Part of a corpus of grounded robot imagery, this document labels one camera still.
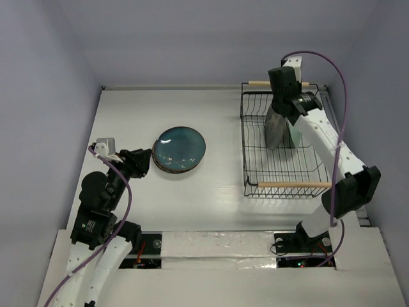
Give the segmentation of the white blue floral plate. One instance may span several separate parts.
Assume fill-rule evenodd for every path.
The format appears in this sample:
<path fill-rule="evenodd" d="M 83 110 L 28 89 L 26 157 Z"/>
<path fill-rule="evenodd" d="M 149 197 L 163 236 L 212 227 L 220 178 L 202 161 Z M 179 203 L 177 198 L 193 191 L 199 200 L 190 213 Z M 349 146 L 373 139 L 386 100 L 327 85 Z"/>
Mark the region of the white blue floral plate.
<path fill-rule="evenodd" d="M 156 151 L 155 151 L 156 145 L 157 145 L 157 142 L 155 141 L 154 144 L 153 144 L 153 146 L 152 146 L 151 158 L 152 158 L 154 164 L 156 165 L 156 167 L 159 168 L 159 167 L 160 167 L 160 164 L 159 164 L 159 161 L 158 161 L 158 159 L 157 159 Z"/>

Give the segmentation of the dark teal glazed plate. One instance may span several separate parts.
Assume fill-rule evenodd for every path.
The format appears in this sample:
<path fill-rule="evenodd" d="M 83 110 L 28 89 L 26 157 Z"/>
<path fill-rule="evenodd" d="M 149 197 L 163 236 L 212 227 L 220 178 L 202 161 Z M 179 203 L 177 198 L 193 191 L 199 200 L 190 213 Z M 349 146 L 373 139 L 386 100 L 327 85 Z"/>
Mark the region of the dark teal glazed plate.
<path fill-rule="evenodd" d="M 166 173 L 186 173 L 198 166 L 205 156 L 205 139 L 191 127 L 172 127 L 155 141 L 159 169 Z"/>

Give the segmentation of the grey reindeer plate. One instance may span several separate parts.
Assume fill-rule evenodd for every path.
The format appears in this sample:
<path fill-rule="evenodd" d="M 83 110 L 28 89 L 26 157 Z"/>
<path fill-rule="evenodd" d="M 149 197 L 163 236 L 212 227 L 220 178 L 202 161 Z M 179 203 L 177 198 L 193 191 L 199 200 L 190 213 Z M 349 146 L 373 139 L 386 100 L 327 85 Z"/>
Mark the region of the grey reindeer plate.
<path fill-rule="evenodd" d="M 265 118 L 265 143 L 269 150 L 275 150 L 281 143 L 286 130 L 286 119 L 269 106 Z"/>

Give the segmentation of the mint green plate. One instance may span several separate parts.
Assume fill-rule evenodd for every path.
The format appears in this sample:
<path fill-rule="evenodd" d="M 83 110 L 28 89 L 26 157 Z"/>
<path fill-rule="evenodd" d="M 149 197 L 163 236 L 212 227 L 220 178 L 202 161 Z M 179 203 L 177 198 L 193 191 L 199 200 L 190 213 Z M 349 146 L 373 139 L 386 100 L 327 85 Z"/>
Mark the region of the mint green plate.
<path fill-rule="evenodd" d="M 297 148 L 300 145 L 302 134 L 290 123 L 288 124 L 288 130 L 291 138 L 291 144 L 294 148 Z"/>

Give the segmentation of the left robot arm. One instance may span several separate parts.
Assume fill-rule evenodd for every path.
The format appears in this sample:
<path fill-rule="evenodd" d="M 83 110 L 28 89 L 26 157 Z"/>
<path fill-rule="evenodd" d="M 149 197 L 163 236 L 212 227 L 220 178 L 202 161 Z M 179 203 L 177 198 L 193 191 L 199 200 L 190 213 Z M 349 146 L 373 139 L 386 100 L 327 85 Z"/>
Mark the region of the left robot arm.
<path fill-rule="evenodd" d="M 127 192 L 125 212 L 130 212 L 129 181 L 147 175 L 152 151 L 115 152 L 103 142 L 93 143 L 88 150 L 109 170 L 91 172 L 82 180 L 65 277 L 45 306 L 100 306 L 122 261 L 141 247 L 141 226 L 129 222 L 126 216 L 118 219 L 114 211 Z"/>

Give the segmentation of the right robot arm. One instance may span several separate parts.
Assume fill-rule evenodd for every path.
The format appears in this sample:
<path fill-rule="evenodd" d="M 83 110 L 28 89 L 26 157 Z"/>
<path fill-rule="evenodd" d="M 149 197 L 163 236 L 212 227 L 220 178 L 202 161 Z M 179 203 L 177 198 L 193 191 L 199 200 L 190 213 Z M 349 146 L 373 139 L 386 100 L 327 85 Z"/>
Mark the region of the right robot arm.
<path fill-rule="evenodd" d="M 336 221 L 372 200 L 381 173 L 376 166 L 366 166 L 339 139 L 320 100 L 302 91 L 295 68 L 273 68 L 268 76 L 272 109 L 301 132 L 332 174 L 331 188 L 322 194 L 318 208 L 296 226 L 294 243 L 308 251 Z"/>

